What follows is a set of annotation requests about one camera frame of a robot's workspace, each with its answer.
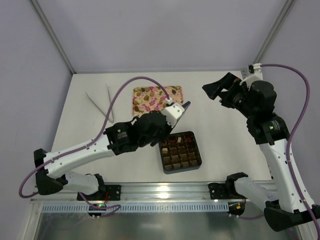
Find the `dark chocolate box with dividers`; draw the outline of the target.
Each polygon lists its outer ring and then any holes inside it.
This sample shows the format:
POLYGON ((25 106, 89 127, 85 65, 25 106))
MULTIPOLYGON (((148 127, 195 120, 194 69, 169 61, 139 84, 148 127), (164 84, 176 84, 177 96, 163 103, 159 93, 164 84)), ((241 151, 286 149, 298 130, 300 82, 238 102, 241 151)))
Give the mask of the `dark chocolate box with dividers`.
POLYGON ((192 131, 170 134, 158 146, 162 169, 167 175, 197 170, 202 165, 200 151, 192 131), (182 138, 181 142, 177 142, 178 137, 182 138), (168 152, 163 153, 163 148, 167 148, 168 152))

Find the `metal tongs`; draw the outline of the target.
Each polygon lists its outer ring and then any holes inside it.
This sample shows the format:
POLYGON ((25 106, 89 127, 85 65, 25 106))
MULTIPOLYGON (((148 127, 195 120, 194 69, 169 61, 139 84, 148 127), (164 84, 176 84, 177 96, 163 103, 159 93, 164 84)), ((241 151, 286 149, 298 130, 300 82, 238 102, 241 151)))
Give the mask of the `metal tongs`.
POLYGON ((106 117, 112 101, 107 84, 99 83, 96 86, 91 86, 85 94, 94 106, 106 117))

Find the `dark blue box lid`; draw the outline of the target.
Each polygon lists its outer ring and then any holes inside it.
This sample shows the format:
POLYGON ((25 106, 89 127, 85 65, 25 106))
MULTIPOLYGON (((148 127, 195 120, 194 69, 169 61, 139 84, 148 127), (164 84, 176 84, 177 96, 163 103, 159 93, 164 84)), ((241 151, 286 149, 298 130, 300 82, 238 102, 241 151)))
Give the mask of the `dark blue box lid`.
POLYGON ((186 101, 186 102, 182 105, 182 107, 183 107, 184 110, 186 111, 190 105, 191 105, 191 102, 190 102, 190 101, 186 101))

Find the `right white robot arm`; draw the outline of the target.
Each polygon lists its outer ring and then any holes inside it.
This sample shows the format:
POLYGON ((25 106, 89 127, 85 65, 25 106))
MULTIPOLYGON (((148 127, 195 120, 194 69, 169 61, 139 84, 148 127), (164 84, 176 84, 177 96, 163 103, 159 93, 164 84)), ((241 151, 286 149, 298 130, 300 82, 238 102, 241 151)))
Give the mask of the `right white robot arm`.
POLYGON ((222 106, 236 109, 246 117, 248 132, 266 159, 277 196, 243 172, 227 176, 222 192, 251 200, 263 211, 266 222, 275 232, 319 219, 320 207, 308 194, 288 146, 287 125, 274 113, 277 98, 274 86, 260 79, 248 85, 228 72, 202 89, 211 100, 220 97, 222 106))

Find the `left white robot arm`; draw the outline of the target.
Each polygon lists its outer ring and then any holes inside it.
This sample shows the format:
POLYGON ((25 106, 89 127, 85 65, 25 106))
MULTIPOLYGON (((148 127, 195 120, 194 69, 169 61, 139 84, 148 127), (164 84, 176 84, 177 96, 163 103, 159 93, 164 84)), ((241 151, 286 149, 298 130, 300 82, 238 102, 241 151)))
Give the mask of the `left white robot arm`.
POLYGON ((97 140, 90 140, 60 152, 40 148, 33 153, 37 191, 42 196, 61 190, 71 190, 90 196, 105 192, 99 174, 81 174, 73 170, 90 162, 135 152, 138 148, 154 146, 171 133, 177 119, 168 111, 152 111, 118 122, 106 128, 97 140))

